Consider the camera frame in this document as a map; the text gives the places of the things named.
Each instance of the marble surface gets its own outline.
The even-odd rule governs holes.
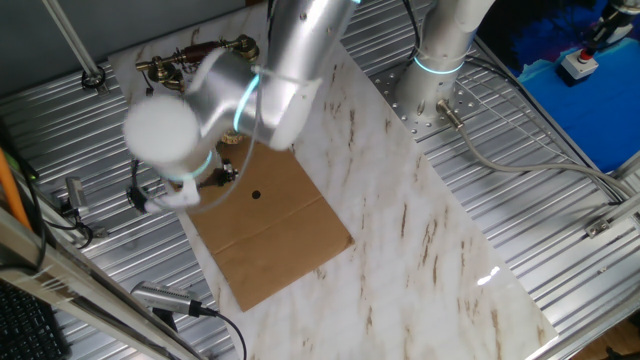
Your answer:
[[[231,14],[199,26],[196,42],[259,40],[264,17],[264,6]],[[109,59],[130,101],[146,87],[133,63],[189,45],[194,29]],[[292,151],[355,245],[251,310],[179,214],[248,358],[525,359],[557,335],[342,47]]]

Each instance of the gray cable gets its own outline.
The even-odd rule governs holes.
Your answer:
[[[485,165],[487,167],[490,167],[490,168],[492,168],[494,170],[504,171],[504,172],[542,171],[542,170],[547,170],[547,169],[562,169],[562,170],[579,171],[579,172],[585,173],[587,175],[592,175],[592,176],[595,176],[595,177],[597,177],[599,179],[602,179],[602,181],[605,181],[605,182],[617,187],[618,189],[620,189],[628,197],[633,197],[635,195],[635,193],[631,189],[626,187],[620,181],[612,178],[609,175],[603,174],[600,171],[597,171],[597,170],[594,170],[594,169],[591,169],[591,168],[588,168],[588,167],[582,166],[582,165],[563,164],[563,163],[549,163],[549,164],[537,164],[537,165],[529,165],[529,166],[505,166],[505,165],[496,164],[496,163],[492,162],[491,160],[485,158],[482,154],[480,154],[478,149],[476,149],[476,147],[471,142],[471,139],[469,138],[469,135],[467,134],[467,131],[464,129],[464,127],[461,127],[460,129],[458,129],[458,132],[460,133],[460,136],[462,136],[462,139],[464,140],[464,142],[467,143],[467,146],[469,147],[469,150],[471,151],[471,153],[473,153],[473,155],[475,155],[475,157],[478,159],[478,161],[480,161],[483,165]]]

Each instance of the cardboard sheet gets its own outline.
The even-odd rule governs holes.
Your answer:
[[[242,170],[248,147],[247,139],[218,151]],[[290,151],[256,144],[245,171],[220,206],[189,214],[243,311],[353,244]],[[203,188],[203,204],[229,186]]]

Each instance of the metal pole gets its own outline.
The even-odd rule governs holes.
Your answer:
[[[69,46],[71,47],[71,50],[73,50],[73,53],[76,54],[78,61],[80,61],[80,65],[82,65],[82,68],[87,73],[89,78],[102,78],[101,71],[98,69],[98,66],[93,61],[93,59],[91,59],[91,57],[89,56],[89,53],[82,44],[82,41],[80,41],[78,34],[76,34],[75,30],[73,30],[73,26],[71,26],[69,19],[67,19],[67,16],[60,7],[60,3],[58,3],[58,0],[42,0],[42,2],[44,3],[44,6],[47,7],[47,10],[49,10],[49,14],[51,14],[51,17],[56,22],[56,25],[58,25],[58,28],[62,32],[62,35],[64,35],[64,38],[67,39],[67,43],[69,43]]]

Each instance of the black keyboard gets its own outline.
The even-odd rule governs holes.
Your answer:
[[[59,360],[69,355],[51,306],[0,281],[0,360]]]

